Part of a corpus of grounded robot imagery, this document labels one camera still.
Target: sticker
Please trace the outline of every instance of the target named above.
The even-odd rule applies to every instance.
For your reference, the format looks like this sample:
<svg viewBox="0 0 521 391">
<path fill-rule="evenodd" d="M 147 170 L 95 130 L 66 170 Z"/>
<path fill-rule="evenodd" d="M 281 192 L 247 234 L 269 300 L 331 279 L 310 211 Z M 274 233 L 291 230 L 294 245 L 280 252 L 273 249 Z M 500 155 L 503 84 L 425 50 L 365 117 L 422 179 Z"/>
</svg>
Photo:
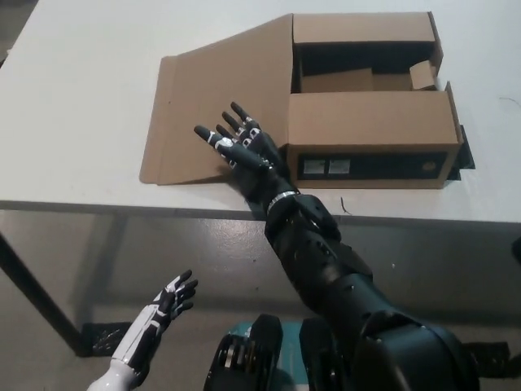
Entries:
<svg viewBox="0 0 521 391">
<path fill-rule="evenodd" d="M 304 174 L 324 174 L 325 171 L 325 160 L 304 160 Z"/>
<path fill-rule="evenodd" d="M 342 160 L 330 160 L 329 162 L 329 174 L 349 174 L 351 168 L 350 159 Z"/>
</svg>

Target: label on box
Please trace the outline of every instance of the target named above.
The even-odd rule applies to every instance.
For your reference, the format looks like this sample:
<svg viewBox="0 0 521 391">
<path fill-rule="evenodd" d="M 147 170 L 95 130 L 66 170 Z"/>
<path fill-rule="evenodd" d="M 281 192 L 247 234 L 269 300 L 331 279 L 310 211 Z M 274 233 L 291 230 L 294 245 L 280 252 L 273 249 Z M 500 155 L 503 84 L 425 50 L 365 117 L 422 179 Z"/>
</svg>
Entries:
<svg viewBox="0 0 521 391">
<path fill-rule="evenodd" d="M 329 174 L 349 174 L 349 168 L 351 167 L 350 159 L 342 160 L 329 160 Z"/>
<path fill-rule="evenodd" d="M 324 174 L 326 172 L 326 161 L 309 159 L 304 160 L 304 174 Z"/>
<path fill-rule="evenodd" d="M 436 179 L 447 152 L 301 154 L 299 180 Z"/>
</svg>

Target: robot fingertip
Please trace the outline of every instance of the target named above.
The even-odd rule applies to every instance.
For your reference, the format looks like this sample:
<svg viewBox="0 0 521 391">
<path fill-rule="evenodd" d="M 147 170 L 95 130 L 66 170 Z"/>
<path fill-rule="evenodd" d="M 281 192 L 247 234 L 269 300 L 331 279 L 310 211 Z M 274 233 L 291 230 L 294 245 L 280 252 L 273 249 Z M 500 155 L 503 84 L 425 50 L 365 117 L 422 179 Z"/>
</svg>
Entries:
<svg viewBox="0 0 521 391">
<path fill-rule="evenodd" d="M 194 128 L 194 132 L 196 132 L 197 135 L 200 136 L 201 138 L 203 138 L 204 140 L 206 140 L 208 138 L 208 136 L 210 135 L 210 129 L 205 128 L 202 125 L 197 125 Z"/>
</svg>

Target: metal ring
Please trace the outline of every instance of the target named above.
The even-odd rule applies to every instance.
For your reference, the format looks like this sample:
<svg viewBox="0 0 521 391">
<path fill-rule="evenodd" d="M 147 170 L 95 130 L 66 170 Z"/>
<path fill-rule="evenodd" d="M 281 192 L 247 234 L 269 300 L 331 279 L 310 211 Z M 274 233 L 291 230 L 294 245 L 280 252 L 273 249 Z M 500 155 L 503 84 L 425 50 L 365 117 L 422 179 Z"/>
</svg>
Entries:
<svg viewBox="0 0 521 391">
<path fill-rule="evenodd" d="M 276 195 L 275 198 L 273 198 L 269 202 L 268 210 L 267 210 L 266 214 L 269 214 L 269 211 L 273 208 L 273 206 L 277 203 L 277 201 L 280 201 L 281 199 L 289 197 L 289 196 L 295 196 L 297 194 L 299 194 L 299 193 L 296 191 L 284 191 L 283 193 Z"/>
</svg>

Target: robot finger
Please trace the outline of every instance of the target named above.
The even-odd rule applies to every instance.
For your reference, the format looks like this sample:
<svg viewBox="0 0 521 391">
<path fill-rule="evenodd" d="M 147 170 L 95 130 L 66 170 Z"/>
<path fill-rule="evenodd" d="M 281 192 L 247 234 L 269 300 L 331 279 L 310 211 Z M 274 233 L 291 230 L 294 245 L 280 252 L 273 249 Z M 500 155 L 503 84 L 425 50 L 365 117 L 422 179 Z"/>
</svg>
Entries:
<svg viewBox="0 0 521 391">
<path fill-rule="evenodd" d="M 219 152 L 228 163 L 233 160 L 230 156 L 230 150 L 235 145 L 235 143 L 231 140 L 231 138 L 223 137 L 219 133 L 213 132 L 201 125 L 197 125 L 194 128 L 194 132 L 196 132 L 199 137 L 214 147 L 215 150 Z"/>
<path fill-rule="evenodd" d="M 263 160 L 255 152 L 249 151 L 240 143 L 234 143 L 229 138 L 222 137 L 219 133 L 212 132 L 201 125 L 197 125 L 194 128 L 194 132 L 214 147 L 228 161 L 236 162 L 238 165 L 254 172 L 260 172 L 269 168 L 269 162 Z"/>
<path fill-rule="evenodd" d="M 184 311 L 187 311 L 189 310 L 190 308 L 192 308 L 194 306 L 194 303 L 192 303 L 191 301 L 185 301 L 184 303 L 182 303 L 180 306 L 176 307 L 175 309 L 172 310 L 172 312 L 170 313 L 170 318 L 172 320 L 174 320 L 175 318 L 177 318 L 180 314 L 182 314 Z"/>
<path fill-rule="evenodd" d="M 222 137 L 229 138 L 234 143 L 237 142 L 237 139 L 234 138 L 234 136 L 232 136 L 231 133 L 228 130 L 226 130 L 223 125 L 216 125 L 215 129 L 217 132 L 221 134 Z"/>
<path fill-rule="evenodd" d="M 242 127 L 230 114 L 227 112 L 222 112 L 222 118 L 226 121 L 228 125 L 231 126 L 231 129 L 237 134 L 240 142 L 243 142 L 245 138 L 247 138 L 247 131 Z"/>
<path fill-rule="evenodd" d="M 177 288 L 182 285 L 185 281 L 187 281 L 192 276 L 192 270 L 187 270 L 174 280 L 172 280 L 167 286 L 166 290 L 169 292 L 175 292 Z"/>
<path fill-rule="evenodd" d="M 185 291 L 181 295 L 177 295 L 177 303 L 183 303 L 185 300 L 191 299 L 195 296 L 195 290 Z"/>
<path fill-rule="evenodd" d="M 257 121 L 255 121 L 253 118 L 249 116 L 247 112 L 244 111 L 243 108 L 241 108 L 236 102 L 231 103 L 231 109 L 237 113 L 238 116 L 241 117 L 241 120 L 243 120 L 244 127 L 248 131 L 248 133 L 251 133 L 252 130 L 256 129 L 257 132 L 261 131 L 261 126 Z"/>
<path fill-rule="evenodd" d="M 195 287 L 197 286 L 198 283 L 199 283 L 199 281 L 197 279 L 195 279 L 193 281 L 190 281 L 189 283 L 181 285 L 176 290 L 177 297 L 180 297 L 181 295 L 183 295 L 184 293 L 187 293 L 187 292 L 195 292 Z"/>
</svg>

